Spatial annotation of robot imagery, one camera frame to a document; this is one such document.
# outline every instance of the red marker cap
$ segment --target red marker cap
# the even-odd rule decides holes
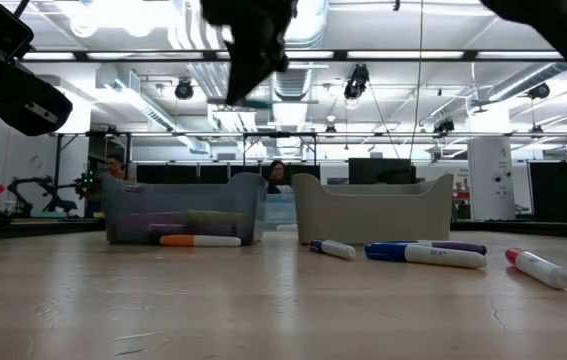
[[[507,249],[505,250],[505,258],[510,264],[515,265],[516,257],[519,256],[519,254],[522,253],[523,251],[525,250],[519,248]]]

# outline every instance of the red marker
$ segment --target red marker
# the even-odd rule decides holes
[[[505,251],[505,257],[517,269],[546,285],[555,289],[567,288],[567,272],[562,267],[518,248]]]

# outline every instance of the ceiling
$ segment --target ceiling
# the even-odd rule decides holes
[[[133,0],[95,1],[121,1],[119,4],[135,2]],[[86,38],[76,36],[72,30],[71,19],[76,18],[75,14],[83,6],[78,1],[32,0],[22,19],[34,30],[36,36],[33,45],[38,51],[175,49],[174,41],[170,41],[169,34],[173,31],[171,29],[180,26],[173,5],[179,1],[139,1],[137,7],[132,9],[134,11],[124,10],[125,6],[113,8],[116,11],[108,17],[109,20],[101,20],[98,31]],[[12,9],[17,4],[17,1],[0,2]],[[320,7],[314,3],[320,3],[320,0],[300,0],[300,4],[304,4],[305,7],[299,12],[301,13],[304,11],[302,9],[308,6]],[[478,0],[424,0],[423,12],[420,11],[419,0],[402,0],[402,7],[398,12],[392,11],[393,4],[393,1],[379,0],[329,1],[322,15],[324,28],[321,31],[321,41],[317,43],[318,45],[312,46],[357,50],[422,48],[553,51],[533,29],[498,19],[480,5]],[[310,26],[308,25],[310,16],[300,19],[305,22],[296,24],[295,29]],[[187,25],[192,25],[192,21],[187,19]],[[134,37],[121,28],[132,22],[150,24],[147,26],[153,29],[145,37]],[[192,38],[193,30],[186,29],[186,31]],[[203,34],[203,38],[210,36],[205,31],[200,33]],[[219,48],[209,40],[205,47]],[[348,109],[342,96],[343,85],[354,65],[352,62],[326,62],[312,65],[310,90],[303,98],[303,102],[309,105],[307,110],[303,111],[302,119],[292,122],[296,129],[323,131],[328,124],[328,115],[333,115],[339,132],[384,131],[383,121],[392,131],[420,130],[421,127],[418,125],[421,124],[430,131],[432,124],[442,116],[434,114],[428,117],[435,110],[440,110],[443,105],[459,95],[474,94],[471,91],[473,88],[489,91],[491,87],[506,81],[532,64],[370,62],[367,64],[370,73],[368,89],[359,99],[358,106]],[[134,70],[142,81],[143,95],[172,117],[182,129],[218,130],[209,121],[203,120],[207,119],[208,115],[207,98],[202,88],[197,86],[198,73],[193,73],[193,65],[139,62],[121,63],[116,66],[123,73]],[[202,68],[204,71],[212,69],[211,66]],[[216,76],[224,78],[221,65],[214,69],[219,71]],[[177,100],[174,96],[175,85],[183,77],[194,78],[195,94],[190,100]],[[259,90],[261,92],[259,96],[270,97],[272,88],[278,84],[277,81],[274,79],[266,82]],[[551,89],[551,95],[545,100],[537,101],[534,111],[531,111],[530,101],[527,98],[515,96],[501,104],[509,109],[512,130],[528,131],[534,119],[537,123],[547,120],[545,124],[553,125],[551,130],[546,129],[546,131],[567,132],[567,121],[556,121],[567,115],[567,71],[550,78],[546,83]],[[128,126],[135,130],[143,129],[143,125],[147,124],[147,119],[140,112],[130,109],[129,104],[108,103],[107,99],[101,101],[108,105],[105,112],[110,113],[93,114],[94,123],[115,123],[122,128]],[[282,111],[292,111],[292,108],[286,107]],[[465,131],[468,129],[466,121],[468,114],[472,116],[473,111],[474,109],[461,105],[446,109],[445,115],[454,119],[457,131]],[[268,111],[259,111],[255,123],[260,127],[282,125],[281,116],[277,115],[279,117],[277,118],[275,115]]]

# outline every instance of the woman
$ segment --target woman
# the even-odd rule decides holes
[[[284,194],[292,192],[292,187],[285,176],[285,165],[283,165],[281,160],[272,161],[268,170],[267,181],[268,194]]]

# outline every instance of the hanging cable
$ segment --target hanging cable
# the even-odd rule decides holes
[[[416,83],[416,111],[414,111],[414,129],[412,130],[412,141],[410,141],[410,161],[412,160],[412,150],[414,149],[414,138],[416,128],[419,126],[419,103],[421,100],[421,72],[423,70],[423,22],[425,13],[425,0],[421,0],[421,23],[419,26],[419,71]]]
[[[396,158],[400,159],[401,156],[399,156],[399,151],[396,149],[396,144],[394,144],[394,140],[392,140],[392,134],[390,134],[390,129],[387,127],[387,123],[385,122],[385,119],[383,118],[383,112],[381,112],[381,106],[379,106],[379,102],[376,100],[376,94],[374,92],[374,85],[372,84],[371,80],[368,81],[368,84],[370,85],[370,91],[372,92],[372,98],[374,99],[374,105],[376,105],[376,111],[378,111],[379,117],[381,118],[381,122],[383,123],[383,127],[385,128],[385,133],[387,134],[387,137],[390,138],[390,144],[392,144],[392,148],[394,148],[394,153],[396,154]]]

